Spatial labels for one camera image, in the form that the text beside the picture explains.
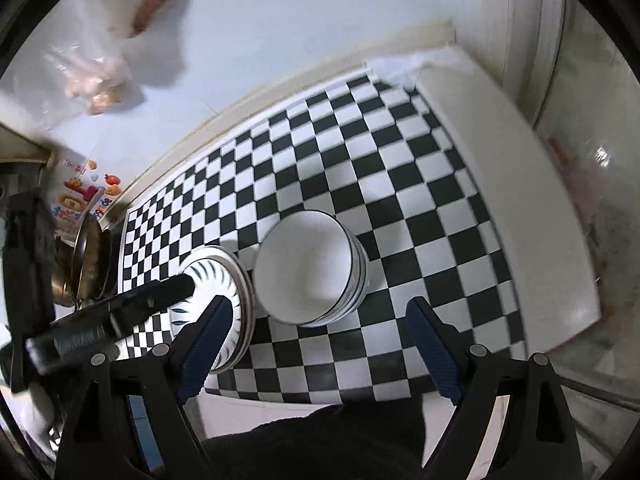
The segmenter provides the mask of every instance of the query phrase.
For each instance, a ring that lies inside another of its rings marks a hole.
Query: stack of bowls
[[[369,288],[369,258],[333,216],[299,211],[267,234],[258,252],[254,285],[270,316],[306,328],[354,312]]]

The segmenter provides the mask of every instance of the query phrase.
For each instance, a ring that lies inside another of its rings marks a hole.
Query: white plate
[[[193,296],[188,300],[176,303],[169,309],[171,332],[174,337],[178,335],[183,326],[197,321],[200,314],[204,312],[211,300],[216,296],[225,296],[231,301],[231,306],[233,307],[234,318],[231,329],[211,366],[211,369],[215,370],[225,365],[240,339],[242,309],[238,287],[231,273],[216,260],[201,258],[190,263],[185,260],[184,264],[186,265],[180,270],[193,278],[196,288]]]

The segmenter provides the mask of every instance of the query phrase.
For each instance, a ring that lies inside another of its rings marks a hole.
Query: white tile
[[[357,181],[356,172],[353,170],[353,164],[350,160],[345,160],[340,164],[330,167],[325,171],[325,175],[331,191],[348,186]]]
[[[206,192],[207,192],[207,181],[203,180],[202,182],[197,183],[196,186],[193,188],[193,199],[196,200],[197,198],[200,198]]]
[[[236,140],[229,140],[220,146],[220,155],[226,155],[236,147]]]
[[[324,392],[309,392],[313,404],[341,404],[340,391],[327,390]]]
[[[246,155],[249,155],[253,149],[251,139],[247,139],[236,146],[236,160],[240,160]]]
[[[233,253],[238,251],[238,231],[231,231],[220,237],[220,245]]]
[[[236,175],[236,191],[254,183],[254,168],[247,168]]]
[[[278,210],[284,211],[298,204],[302,204],[302,190],[300,183],[294,182],[287,187],[283,187],[276,192],[278,199]]]
[[[298,339],[297,327],[281,323],[276,319],[273,319],[273,317],[269,318],[269,330],[271,332],[272,341],[290,341]]]
[[[369,288],[367,293],[375,292],[386,288],[385,269],[382,267],[382,260],[369,262]]]
[[[298,343],[302,352],[302,362],[305,366],[334,362],[329,336],[303,337],[298,340]]]
[[[473,326],[465,298],[437,306],[433,311],[441,322],[453,325],[459,332],[466,332]]]
[[[371,231],[371,222],[367,207],[360,205],[336,215],[338,221],[355,235]]]
[[[356,86],[356,88],[351,90],[351,95],[353,95],[353,98],[356,99],[357,102],[361,103],[373,97],[378,97],[378,91],[376,90],[375,86],[369,83]]]
[[[232,162],[220,170],[220,184],[236,176],[236,164]]]
[[[524,345],[524,341],[518,341],[511,345],[511,357],[514,359],[520,359],[521,361],[527,360],[527,349]]]
[[[326,150],[333,148],[334,146],[338,146],[339,144],[344,143],[342,133],[338,126],[334,126],[333,128],[329,128],[321,134],[318,134],[316,136],[316,140],[318,141],[318,148],[321,152],[325,152]]]
[[[236,229],[241,229],[256,221],[255,202],[249,202],[236,211]]]
[[[366,357],[337,362],[335,373],[338,376],[338,387],[341,390],[365,388],[372,385],[369,362]]]
[[[273,345],[263,343],[249,346],[251,362],[254,368],[275,368],[276,357],[273,354]]]
[[[328,99],[320,101],[318,104],[309,107],[309,116],[312,121],[317,121],[318,119],[327,117],[327,115],[332,113],[334,113],[334,109]]]
[[[344,316],[335,323],[329,324],[326,328],[329,334],[360,328],[360,318],[358,317],[357,311],[351,312],[348,316]]]
[[[186,254],[191,251],[191,249],[191,234],[185,236],[184,238],[180,238],[180,241],[178,242],[178,250],[180,251],[180,254]],[[151,260],[149,260],[149,266],[147,268],[145,258],[145,272],[147,272],[148,270],[151,270]]]
[[[256,230],[258,232],[258,241],[262,242],[264,237],[270,231],[270,229],[276,225],[280,221],[280,215],[278,213],[274,213],[269,216],[265,216],[265,218],[260,218],[257,221]]]
[[[409,94],[401,88],[391,88],[389,90],[384,90],[380,92],[380,98],[388,108],[409,102],[410,100]]]
[[[315,136],[316,132],[314,131],[312,123],[307,123],[291,132],[291,140],[294,146],[298,146],[306,140],[313,139]]]
[[[326,91],[326,94],[329,97],[329,99],[335,99],[336,97],[340,97],[341,95],[345,95],[348,93],[350,93],[350,90],[349,90],[349,87],[347,86],[347,83],[341,83],[337,86],[331,87]]]
[[[305,157],[297,162],[296,165],[298,167],[298,177],[300,180],[306,180],[324,171],[320,153],[314,153],[311,156]]]
[[[195,215],[193,215],[193,217],[191,218],[191,232],[196,232],[201,227],[204,227],[204,221],[205,221],[204,215],[205,215],[204,210],[198,211]]]
[[[160,264],[164,264],[169,261],[169,247],[163,247],[160,249]]]
[[[474,337],[477,343],[483,344],[491,352],[498,352],[510,345],[509,328],[507,319],[499,317],[489,323],[474,328]]]
[[[510,314],[518,309],[518,303],[516,301],[516,295],[513,290],[513,282],[502,282],[498,285],[498,295],[500,295],[500,303],[502,304],[502,311],[505,314]]]
[[[169,230],[169,243],[172,244],[180,239],[180,224]]]
[[[409,234],[409,228],[404,220],[374,229],[373,234],[376,237],[380,256],[383,258],[392,254],[401,253],[414,246],[414,242]]]
[[[466,168],[464,170],[456,171],[456,180],[458,181],[458,185],[460,186],[460,189],[462,190],[462,193],[465,194],[465,196],[469,197],[478,193],[476,184],[474,184],[474,181],[471,180],[471,176],[469,175],[469,172]]]
[[[384,400],[407,399],[411,397],[409,381],[394,381],[392,383],[374,384],[373,394],[377,402]]]
[[[467,199],[456,200],[436,209],[447,235],[452,235],[476,225],[476,217]]]
[[[302,101],[301,103],[295,104],[287,108],[287,116],[290,119],[300,114],[303,114],[304,112],[306,112],[306,110],[307,110],[306,101]]]
[[[360,185],[364,202],[367,204],[391,196],[396,192],[386,171],[366,176],[360,179],[358,184]]]
[[[268,129],[269,129],[269,121],[265,119],[260,123],[256,124],[255,126],[251,127],[251,136],[257,137],[258,135],[268,131]]]
[[[220,186],[209,189],[204,195],[204,207],[210,207],[220,200]]]
[[[465,296],[471,296],[496,285],[494,268],[489,256],[483,256],[458,266],[458,274]]]
[[[254,182],[254,198],[260,200],[276,192],[276,176],[273,173]]]
[[[415,254],[423,276],[431,276],[456,266],[456,259],[447,238],[418,246],[415,248]]]
[[[436,205],[426,184],[417,184],[403,189],[397,195],[400,209],[405,218],[432,211]]]
[[[207,244],[217,238],[220,238],[220,219],[215,219],[204,226],[204,243]]]
[[[286,394],[302,394],[308,390],[302,366],[278,368],[278,379],[281,390]]]
[[[262,402],[283,402],[282,394],[276,392],[258,392],[258,399]]]
[[[238,251],[238,260],[245,269],[250,270],[255,267],[255,259],[258,257],[259,249],[260,244],[253,244]]]
[[[191,218],[191,216],[193,216],[193,202],[189,202],[187,205],[183,206],[182,209],[180,209],[180,222],[184,222],[187,218]],[[145,235],[145,244],[147,244],[153,238],[153,231],[147,231]]]
[[[268,158],[271,158],[271,143],[267,142],[253,150],[251,154],[251,159],[254,163],[254,166],[257,166],[261,162],[264,162]]]
[[[257,392],[258,388],[255,384],[255,373],[253,369],[235,368],[236,387],[239,392]]]
[[[169,276],[175,276],[180,269],[180,258],[173,258],[169,260]]]
[[[380,149],[380,157],[385,168],[391,170],[414,160],[414,154],[404,140],[399,140]]]
[[[427,106],[427,103],[425,103],[424,99],[422,97],[420,97],[419,95],[413,96],[411,98],[411,102],[415,106],[415,109],[418,110],[418,113],[420,113],[420,114],[428,114],[429,113],[429,107]]]
[[[329,213],[331,216],[335,215],[334,201],[331,200],[331,194],[329,192],[305,200],[305,209],[323,211]]]
[[[404,366],[406,367],[407,377],[413,379],[414,377],[429,375],[422,356],[415,346],[403,349],[402,355],[404,356]]]
[[[228,215],[236,210],[236,194],[232,193],[224,198],[220,199],[218,203],[218,215],[220,218]]]
[[[431,135],[434,139],[436,139],[436,142],[438,143],[442,151],[450,150],[451,148],[453,148],[453,144],[451,143],[449,136],[442,127],[434,128],[431,132]]]
[[[346,145],[351,160],[360,158],[364,155],[369,155],[369,153],[373,153],[378,150],[378,147],[369,132],[356,137],[351,137],[351,139],[346,141]]]
[[[498,237],[495,235],[494,226],[492,225],[491,221],[482,222],[478,226],[478,230],[480,231],[482,243],[484,244],[484,248],[486,249],[487,253],[493,253],[500,249]]]
[[[196,182],[195,175],[191,175],[189,178],[186,178],[185,181],[182,183],[182,191],[187,192],[188,190],[193,188],[195,182]]]
[[[396,125],[405,139],[413,139],[429,133],[429,125],[424,122],[422,116],[411,116],[400,119]]]
[[[205,175],[207,176],[207,178],[209,178],[211,175],[215,175],[216,173],[220,172],[220,158],[217,158],[216,160],[210,162],[209,164],[207,164],[207,171],[205,173]]]
[[[379,130],[380,128],[386,128],[396,122],[391,112],[386,108],[379,108],[378,110],[364,114],[364,121],[367,123],[370,132]]]
[[[367,355],[380,355],[402,349],[396,320],[362,327],[362,337]]]
[[[402,285],[392,286],[389,288],[389,294],[391,295],[391,303],[394,306],[396,318],[404,317],[406,304],[416,296],[422,296],[425,300],[429,301],[424,280],[414,280],[403,283]]]
[[[335,118],[338,121],[338,124],[342,126],[343,124],[351,123],[362,117],[362,112],[358,108],[356,103],[351,103],[350,105],[343,106],[342,108],[338,108],[334,112]]]
[[[273,155],[273,171],[275,173],[280,170],[284,170],[289,166],[292,166],[296,163],[296,154],[293,151],[293,146],[289,146],[286,150],[282,150],[281,152]]]
[[[431,153],[415,159],[425,182],[430,182],[453,173],[453,168],[442,152]]]
[[[269,127],[269,138],[271,140],[279,139],[280,137],[287,135],[289,131],[289,121],[285,119]]]

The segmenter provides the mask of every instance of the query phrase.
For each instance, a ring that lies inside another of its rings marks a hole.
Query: black and white checkered tablecloth
[[[357,312],[318,329],[260,315],[241,363],[209,376],[208,392],[340,402],[433,390],[404,325],[406,303],[417,295],[469,344],[525,357],[490,215],[418,91],[363,72],[247,124],[128,213],[120,290],[175,274],[203,244],[237,251],[252,269],[268,229],[306,208],[335,215],[357,235],[370,257],[370,293]],[[166,313],[136,330],[128,355],[163,341],[171,341]]]

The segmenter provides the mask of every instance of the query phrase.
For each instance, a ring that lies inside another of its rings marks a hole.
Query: black towel
[[[225,480],[417,479],[421,406],[420,398],[327,406],[202,445]]]

